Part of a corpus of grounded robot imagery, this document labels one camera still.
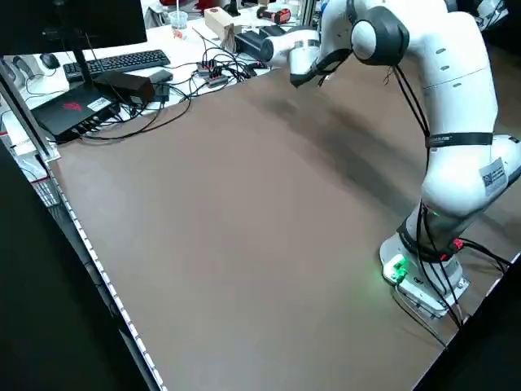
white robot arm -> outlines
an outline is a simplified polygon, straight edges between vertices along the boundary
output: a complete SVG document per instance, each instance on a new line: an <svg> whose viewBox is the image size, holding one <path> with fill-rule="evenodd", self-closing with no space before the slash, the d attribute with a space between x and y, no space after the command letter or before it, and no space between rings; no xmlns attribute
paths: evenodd
<svg viewBox="0 0 521 391"><path fill-rule="evenodd" d="M417 64L430 163L420 202L380 258L385 279L445 314L468 286L454 240L521 175L521 143L493 134L497 99L475 18L448 12L444 0L330 0L320 42L318 32L296 29L267 38L263 52L272 64L289 60L294 86L322 79L351 53L368 65L394 67L406 56Z"/></svg>

power adapter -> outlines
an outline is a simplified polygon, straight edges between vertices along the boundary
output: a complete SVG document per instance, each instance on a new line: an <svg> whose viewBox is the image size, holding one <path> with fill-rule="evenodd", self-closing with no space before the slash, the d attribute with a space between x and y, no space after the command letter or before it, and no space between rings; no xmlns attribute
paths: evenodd
<svg viewBox="0 0 521 391"><path fill-rule="evenodd" d="M105 72L94 79L96 88L122 103L148 104L154 98L154 86L148 77L121 72Z"/></svg>

black keyboard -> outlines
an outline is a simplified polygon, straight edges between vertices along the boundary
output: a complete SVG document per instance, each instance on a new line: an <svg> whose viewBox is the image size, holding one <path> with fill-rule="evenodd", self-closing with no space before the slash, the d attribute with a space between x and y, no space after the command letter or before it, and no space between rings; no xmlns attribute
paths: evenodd
<svg viewBox="0 0 521 391"><path fill-rule="evenodd" d="M92 78L106 71L130 72L168 64L170 64L170 60L163 51L141 51L139 53L98 59L98 61L87 61L87 67L89 67ZM69 83L83 80L79 63L64 64L63 70Z"/></svg>

plastic cup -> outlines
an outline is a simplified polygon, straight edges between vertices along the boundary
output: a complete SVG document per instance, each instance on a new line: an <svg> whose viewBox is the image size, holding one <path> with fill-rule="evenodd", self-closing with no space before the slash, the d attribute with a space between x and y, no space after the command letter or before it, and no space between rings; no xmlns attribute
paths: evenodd
<svg viewBox="0 0 521 391"><path fill-rule="evenodd" d="M186 21L188 20L188 14L184 11L174 11L169 13L170 24L175 29L183 30L186 29Z"/></svg>

black electronic device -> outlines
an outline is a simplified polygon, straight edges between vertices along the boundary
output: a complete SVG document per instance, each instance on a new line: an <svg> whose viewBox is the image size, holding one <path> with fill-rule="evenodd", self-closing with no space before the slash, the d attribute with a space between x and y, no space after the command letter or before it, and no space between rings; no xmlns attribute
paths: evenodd
<svg viewBox="0 0 521 391"><path fill-rule="evenodd" d="M284 35L285 33L286 33L286 30L276 24L274 24L272 26L262 26L259 28L259 35L262 38L280 37L281 35Z"/></svg>
<svg viewBox="0 0 521 391"><path fill-rule="evenodd" d="M94 79L94 86L114 99L128 105L146 105L154 97L154 86L148 77L105 72Z"/></svg>
<svg viewBox="0 0 521 391"><path fill-rule="evenodd" d="M52 53L43 53L40 55L40 60L46 66L47 69L59 68L59 61Z"/></svg>
<svg viewBox="0 0 521 391"><path fill-rule="evenodd" d="M32 110L40 126L57 143L80 137L120 112L120 104L90 84L82 84Z"/></svg>
<svg viewBox="0 0 521 391"><path fill-rule="evenodd" d="M139 0L15 0L2 4L0 55L147 41Z"/></svg>
<svg viewBox="0 0 521 391"><path fill-rule="evenodd" d="M165 69L150 75L148 77L154 86L154 97L152 102L168 102L170 100L170 86L166 84L167 81L173 79L172 73Z"/></svg>
<svg viewBox="0 0 521 391"><path fill-rule="evenodd" d="M170 64L169 58L160 50L140 51L137 53L107 57L99 59L98 61L87 61L87 67L92 77L99 76L103 72L108 71L130 72L145 68L162 67L168 64ZM79 63L65 64L63 70L69 83L82 80Z"/></svg>
<svg viewBox="0 0 521 391"><path fill-rule="evenodd" d="M9 39L0 40L0 55L72 50L76 57L84 83L33 110L57 142L78 137L94 116L119 107L94 88L82 50L145 42L139 0L16 0L2 10L8 17L0 36Z"/></svg>
<svg viewBox="0 0 521 391"><path fill-rule="evenodd" d="M235 34L235 44L237 45L238 52L246 53L259 61L263 60L261 56L263 40L263 37L253 31Z"/></svg>

